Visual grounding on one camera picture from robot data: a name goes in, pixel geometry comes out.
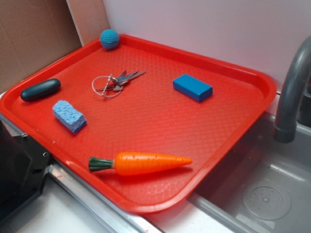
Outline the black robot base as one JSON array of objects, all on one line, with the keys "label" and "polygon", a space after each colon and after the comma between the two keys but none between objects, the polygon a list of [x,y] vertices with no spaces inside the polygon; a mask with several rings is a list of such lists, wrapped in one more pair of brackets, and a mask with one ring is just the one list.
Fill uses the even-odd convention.
[{"label": "black robot base", "polygon": [[0,124],[1,223],[42,194],[51,160],[51,153],[34,138],[12,136]]}]

